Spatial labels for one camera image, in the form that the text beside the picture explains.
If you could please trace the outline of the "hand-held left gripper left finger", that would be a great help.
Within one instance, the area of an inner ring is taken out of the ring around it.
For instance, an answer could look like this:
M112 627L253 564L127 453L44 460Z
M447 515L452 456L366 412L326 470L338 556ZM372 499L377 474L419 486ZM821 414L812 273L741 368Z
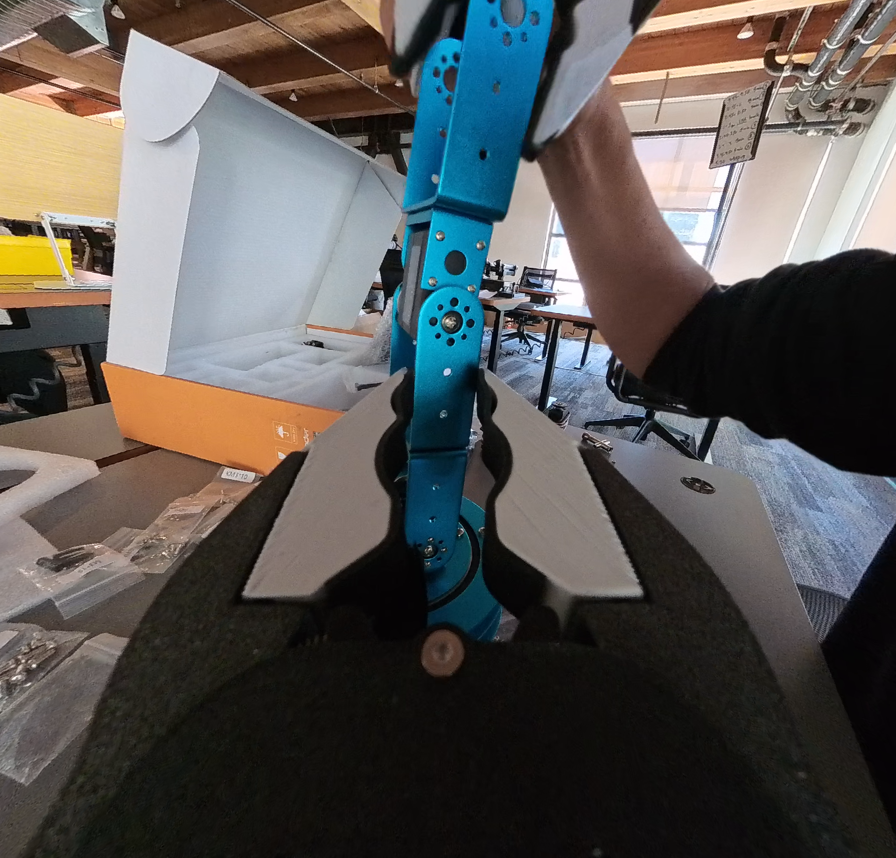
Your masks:
M413 373L369 391L301 454L302 464L243 590L250 600L425 603L405 534Z

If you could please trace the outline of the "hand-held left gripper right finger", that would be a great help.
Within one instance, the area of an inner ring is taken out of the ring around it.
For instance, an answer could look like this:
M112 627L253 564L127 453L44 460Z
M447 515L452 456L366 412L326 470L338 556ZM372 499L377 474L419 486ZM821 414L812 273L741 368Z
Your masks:
M477 386L487 497L483 573L499 601L640 600L644 590L580 450L493 373Z

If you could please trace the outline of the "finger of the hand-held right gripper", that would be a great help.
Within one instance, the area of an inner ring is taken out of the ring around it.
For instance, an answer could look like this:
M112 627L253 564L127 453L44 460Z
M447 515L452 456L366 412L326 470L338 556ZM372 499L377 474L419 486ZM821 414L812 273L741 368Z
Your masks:
M390 72L409 76L429 49L450 34L466 0L380 0L380 23Z
M523 158L534 160L569 126L661 1L554 0Z

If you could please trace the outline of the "blue toy robot arm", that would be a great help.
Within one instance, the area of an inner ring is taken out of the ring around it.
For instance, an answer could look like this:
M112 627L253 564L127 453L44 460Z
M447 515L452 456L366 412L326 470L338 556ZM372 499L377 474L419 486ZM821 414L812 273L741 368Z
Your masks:
M404 534L424 582L424 656L492 640L502 609L481 571L485 513L463 498L479 379L481 280L508 211L552 29L554 0L443 3L419 79L403 209L392 371L405 416Z

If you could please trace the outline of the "person's right forearm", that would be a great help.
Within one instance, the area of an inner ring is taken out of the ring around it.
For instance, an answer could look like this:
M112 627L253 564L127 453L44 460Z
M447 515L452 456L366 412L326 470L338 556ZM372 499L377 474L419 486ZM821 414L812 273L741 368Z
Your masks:
M894 254L718 286L660 214L608 84L539 165L598 330L636 377L697 416L894 476Z

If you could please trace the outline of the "wood-edged desk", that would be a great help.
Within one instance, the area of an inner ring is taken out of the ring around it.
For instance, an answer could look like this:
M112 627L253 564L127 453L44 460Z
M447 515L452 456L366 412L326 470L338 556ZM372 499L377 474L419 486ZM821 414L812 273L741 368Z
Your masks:
M504 316L509 313L509 311L516 310L523 304L523 302L519 299L486 297L483 293L481 293L479 297L483 308L488 308L495 314L487 357L487 369L488 371L497 373L497 362L501 334L504 326ZM587 364L588 351L592 337L596 332L596 327L589 309L586 306L565 304L537 306L534 309L533 314L548 321L546 333L547 348L543 350L542 354L542 359L544 360L543 380L537 404L538 410L545 413L552 402L551 390L554 380L554 368L563 326L565 324L570 324L586 330L586 340L582 349L581 360L576 366L576 370L581 370Z
M7 286L2 290L1 307L12 313L13 320L2 324L2 356L78 346L93 402L108 403L102 364L106 361L110 304L111 278L67 288L51 288L49 282Z

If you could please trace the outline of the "black office chair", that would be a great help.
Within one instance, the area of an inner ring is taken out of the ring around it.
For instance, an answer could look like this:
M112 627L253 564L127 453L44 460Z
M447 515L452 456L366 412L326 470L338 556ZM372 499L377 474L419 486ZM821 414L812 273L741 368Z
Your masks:
M706 418L707 425L700 439L692 433L664 424L658 418L659 414L666 413L690 419L701 419L702 417L687 409L677 399L647 386L634 376L614 354L611 354L609 359L606 385L617 401L622 404L639 406L644 413L641 416L627 415L611 419L591 420L584 423L584 430L635 428L633 443L643 443L649 435L655 434L668 446L691 460L700 460L701 462L708 460L712 441L719 428L720 418Z

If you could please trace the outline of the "white foam box insert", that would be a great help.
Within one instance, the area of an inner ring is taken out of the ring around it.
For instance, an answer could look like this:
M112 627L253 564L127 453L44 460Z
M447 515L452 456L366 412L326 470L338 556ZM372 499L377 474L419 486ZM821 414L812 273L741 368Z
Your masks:
M390 376L375 338L295 327L169 354L166 375L221 389L347 411Z

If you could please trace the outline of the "hanging note board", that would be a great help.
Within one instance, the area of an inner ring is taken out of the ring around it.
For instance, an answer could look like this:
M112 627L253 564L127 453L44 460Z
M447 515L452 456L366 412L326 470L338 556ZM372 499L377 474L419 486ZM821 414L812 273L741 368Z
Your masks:
M730 167L756 157L774 86L773 80L766 80L723 101L709 169Z

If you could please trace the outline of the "grey ceiling pipes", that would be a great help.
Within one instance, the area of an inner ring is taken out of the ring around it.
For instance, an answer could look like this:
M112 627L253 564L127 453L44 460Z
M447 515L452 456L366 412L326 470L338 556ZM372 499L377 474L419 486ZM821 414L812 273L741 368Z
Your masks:
M847 77L894 23L894 16L895 0L851 0L808 64L778 61L778 46L788 17L776 17L765 46L763 68L777 80L797 79L783 110L793 133L851 137L865 129L857 118L874 111L876 102L856 92L882 57L882 49L869 57L855 80L847 82Z

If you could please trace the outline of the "open white cardboard box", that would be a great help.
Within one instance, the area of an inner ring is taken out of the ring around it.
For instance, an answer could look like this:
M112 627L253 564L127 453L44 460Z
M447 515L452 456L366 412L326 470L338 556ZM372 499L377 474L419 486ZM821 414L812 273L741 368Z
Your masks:
M119 429L266 474L346 411L180 380L165 373L169 354L301 326L363 333L406 179L137 31L120 99L103 365Z

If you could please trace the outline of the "person's black clothing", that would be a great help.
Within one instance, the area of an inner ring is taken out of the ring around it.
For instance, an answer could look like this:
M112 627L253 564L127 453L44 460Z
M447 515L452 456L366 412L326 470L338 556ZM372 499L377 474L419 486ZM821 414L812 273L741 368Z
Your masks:
M895 819L895 530L822 644L890 822Z

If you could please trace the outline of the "yellow plastic case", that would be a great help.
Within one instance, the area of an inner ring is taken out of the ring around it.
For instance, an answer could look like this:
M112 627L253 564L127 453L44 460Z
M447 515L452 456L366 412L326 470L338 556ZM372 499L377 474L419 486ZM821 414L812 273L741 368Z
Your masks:
M72 287L73 260L71 242L58 239L67 271L66 279L59 267L51 240L46 237L1 236L1 293L24 293L37 283L50 283L50 288Z

